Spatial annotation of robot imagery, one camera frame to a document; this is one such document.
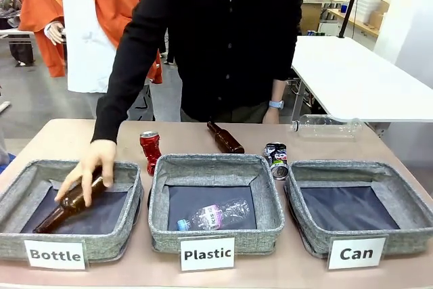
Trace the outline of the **person's left hand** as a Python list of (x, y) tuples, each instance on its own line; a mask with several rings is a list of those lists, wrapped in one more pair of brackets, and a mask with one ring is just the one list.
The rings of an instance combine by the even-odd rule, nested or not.
[(263, 124), (279, 124), (279, 110), (277, 108), (268, 108), (263, 117)]

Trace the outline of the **crushed black soda can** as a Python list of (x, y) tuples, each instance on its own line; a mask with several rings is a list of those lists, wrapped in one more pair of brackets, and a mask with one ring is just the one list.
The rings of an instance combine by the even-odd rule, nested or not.
[(269, 163), (275, 180), (284, 180), (288, 176), (287, 147), (284, 143), (271, 142), (264, 148), (264, 156)]

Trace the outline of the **brown glass beer bottle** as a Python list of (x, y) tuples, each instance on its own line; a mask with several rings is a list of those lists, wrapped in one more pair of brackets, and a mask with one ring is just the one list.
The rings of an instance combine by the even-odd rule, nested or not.
[[(97, 167), (93, 172), (91, 183), (92, 199), (105, 192), (107, 187), (103, 183), (102, 167)], [(76, 185), (62, 198), (58, 206), (33, 229), (34, 234), (52, 234), (69, 218), (74, 217), (86, 209), (83, 189)]]
[(245, 153), (244, 147), (226, 129), (220, 128), (212, 121), (207, 122), (207, 127), (222, 152), (227, 154)]

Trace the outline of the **crushed red soda can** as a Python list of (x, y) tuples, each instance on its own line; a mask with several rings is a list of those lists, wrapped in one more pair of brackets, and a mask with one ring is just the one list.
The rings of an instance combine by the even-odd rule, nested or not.
[(144, 131), (140, 135), (139, 143), (147, 159), (147, 172), (153, 176), (157, 160), (161, 157), (159, 133), (157, 131)]

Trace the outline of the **large clear plastic bottle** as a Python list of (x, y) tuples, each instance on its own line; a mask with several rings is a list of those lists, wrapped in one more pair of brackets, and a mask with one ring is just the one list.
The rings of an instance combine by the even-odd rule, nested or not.
[(363, 123), (355, 118), (339, 121), (326, 114), (305, 114), (292, 121), (292, 130), (305, 139), (349, 140), (363, 130)]

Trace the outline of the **small pink-label plastic bottle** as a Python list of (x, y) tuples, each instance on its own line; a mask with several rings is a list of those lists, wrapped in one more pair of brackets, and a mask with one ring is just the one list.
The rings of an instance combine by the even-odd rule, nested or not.
[(230, 199), (197, 210), (177, 221), (179, 231), (216, 231), (239, 225), (250, 216), (250, 205), (243, 198)]

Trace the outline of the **person's right forearm black sleeve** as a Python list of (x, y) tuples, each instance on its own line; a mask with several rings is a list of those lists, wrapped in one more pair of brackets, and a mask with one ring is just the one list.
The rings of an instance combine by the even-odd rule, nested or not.
[(137, 99), (144, 80), (142, 72), (114, 63), (107, 93), (97, 102), (97, 118), (91, 143), (97, 140), (117, 142), (120, 125), (127, 119), (127, 111)]

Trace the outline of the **grey basket labelled Bottle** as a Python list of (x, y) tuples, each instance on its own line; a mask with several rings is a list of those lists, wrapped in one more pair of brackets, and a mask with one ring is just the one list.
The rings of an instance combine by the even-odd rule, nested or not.
[(85, 261), (106, 263), (124, 254), (141, 208), (143, 186), (135, 163), (117, 162), (114, 185), (83, 212), (48, 234), (34, 230), (57, 208), (54, 198), (73, 160), (33, 160), (0, 194), (0, 261), (25, 261), (25, 241), (79, 243)]

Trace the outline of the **grey basket labelled Can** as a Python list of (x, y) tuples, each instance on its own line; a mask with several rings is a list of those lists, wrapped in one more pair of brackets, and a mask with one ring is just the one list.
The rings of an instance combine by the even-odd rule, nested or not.
[(385, 238), (384, 255), (427, 251), (433, 209), (392, 166), (305, 160), (288, 166), (284, 191), (306, 250), (326, 259), (334, 240)]

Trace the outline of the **white Can label sign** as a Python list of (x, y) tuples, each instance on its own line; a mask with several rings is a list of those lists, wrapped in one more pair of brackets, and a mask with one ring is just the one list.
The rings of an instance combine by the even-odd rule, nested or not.
[(377, 267), (384, 256), (387, 236), (332, 238), (327, 269), (343, 270)]

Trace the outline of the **white folding table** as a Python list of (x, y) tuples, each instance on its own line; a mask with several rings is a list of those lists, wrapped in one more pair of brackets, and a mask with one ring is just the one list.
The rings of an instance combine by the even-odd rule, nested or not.
[(292, 66), (337, 120), (433, 123), (433, 89), (350, 38), (299, 37)]

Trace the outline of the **white Bottle label sign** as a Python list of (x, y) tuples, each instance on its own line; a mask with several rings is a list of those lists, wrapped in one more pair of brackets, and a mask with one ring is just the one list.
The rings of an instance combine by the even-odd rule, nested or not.
[(87, 268), (83, 243), (25, 240), (24, 246), (31, 267), (73, 271)]

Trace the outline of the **black tripod pole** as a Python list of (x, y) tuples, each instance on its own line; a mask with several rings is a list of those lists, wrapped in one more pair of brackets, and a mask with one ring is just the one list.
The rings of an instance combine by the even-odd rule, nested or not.
[(349, 3), (348, 3), (348, 7), (347, 7), (347, 10), (346, 10), (346, 15), (344, 17), (344, 20), (343, 20), (343, 23), (342, 23), (342, 27), (341, 27), (340, 32), (338, 34), (338, 37), (340, 39), (344, 38), (344, 33), (345, 33), (346, 27), (348, 25), (348, 21), (349, 21), (350, 14), (351, 14), (351, 11), (352, 11), (354, 3), (355, 3), (355, 0), (350, 0)]

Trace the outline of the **white Plastic label sign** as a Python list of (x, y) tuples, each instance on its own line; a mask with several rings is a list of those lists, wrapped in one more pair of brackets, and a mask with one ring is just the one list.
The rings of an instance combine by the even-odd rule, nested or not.
[(235, 265), (235, 238), (187, 238), (180, 242), (181, 270), (231, 269)]

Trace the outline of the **clear plastic storage boxes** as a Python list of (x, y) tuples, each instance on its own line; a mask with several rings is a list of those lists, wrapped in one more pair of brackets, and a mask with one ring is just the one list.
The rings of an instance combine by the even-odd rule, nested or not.
[(353, 7), (353, 17), (366, 23), (369, 21), (370, 15), (380, 6), (381, 0), (355, 0)]

